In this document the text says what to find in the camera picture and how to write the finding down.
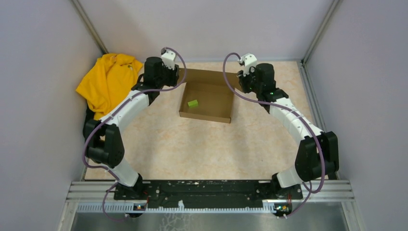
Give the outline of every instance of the gray wall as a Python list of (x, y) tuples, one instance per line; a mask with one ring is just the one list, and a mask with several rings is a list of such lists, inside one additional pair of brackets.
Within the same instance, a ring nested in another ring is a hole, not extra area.
[(407, 230), (408, 1), (344, 1), (307, 65), (369, 231)]
[(98, 56), (68, 0), (2, 1), (0, 230), (56, 230), (83, 171), (75, 88)]
[(301, 59), (332, 0), (81, 0), (110, 52), (140, 60), (169, 46), (188, 61), (230, 52)]

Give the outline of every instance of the floor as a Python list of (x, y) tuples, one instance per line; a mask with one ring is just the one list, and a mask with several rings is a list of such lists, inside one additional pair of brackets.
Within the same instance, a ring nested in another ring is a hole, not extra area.
[[(310, 121), (310, 110), (296, 62), (269, 62), (277, 87)], [(220, 71), (222, 63), (187, 63), (188, 68)], [(238, 72), (228, 63), (227, 72)], [(182, 118), (184, 85), (163, 92), (122, 134), (125, 158), (145, 180), (270, 179), (290, 167), (297, 146), (281, 123), (260, 105), (234, 96), (230, 124)], [(253, 93), (246, 97), (256, 99)], [(85, 179), (113, 179), (88, 169)]]

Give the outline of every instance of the open cardboard box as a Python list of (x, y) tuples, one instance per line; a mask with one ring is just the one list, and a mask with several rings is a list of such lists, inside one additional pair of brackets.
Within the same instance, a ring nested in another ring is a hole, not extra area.
[[(186, 87), (181, 98), (180, 116), (192, 119), (230, 123), (234, 93), (224, 81), (222, 72), (187, 69)], [(241, 90), (236, 73), (227, 73), (232, 87)], [(188, 102), (197, 100), (197, 107)]]

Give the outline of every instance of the small green object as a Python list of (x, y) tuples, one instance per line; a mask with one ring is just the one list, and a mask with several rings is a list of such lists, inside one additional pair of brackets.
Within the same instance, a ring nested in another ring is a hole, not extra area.
[(190, 101), (187, 104), (189, 105), (189, 108), (198, 107), (198, 101), (197, 100)]

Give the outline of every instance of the yellow cloth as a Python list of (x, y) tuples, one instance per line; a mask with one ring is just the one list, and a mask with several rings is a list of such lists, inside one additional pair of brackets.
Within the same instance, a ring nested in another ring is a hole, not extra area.
[(98, 120), (110, 113), (136, 84), (143, 64), (133, 56), (105, 54), (84, 76), (76, 91), (84, 97)]

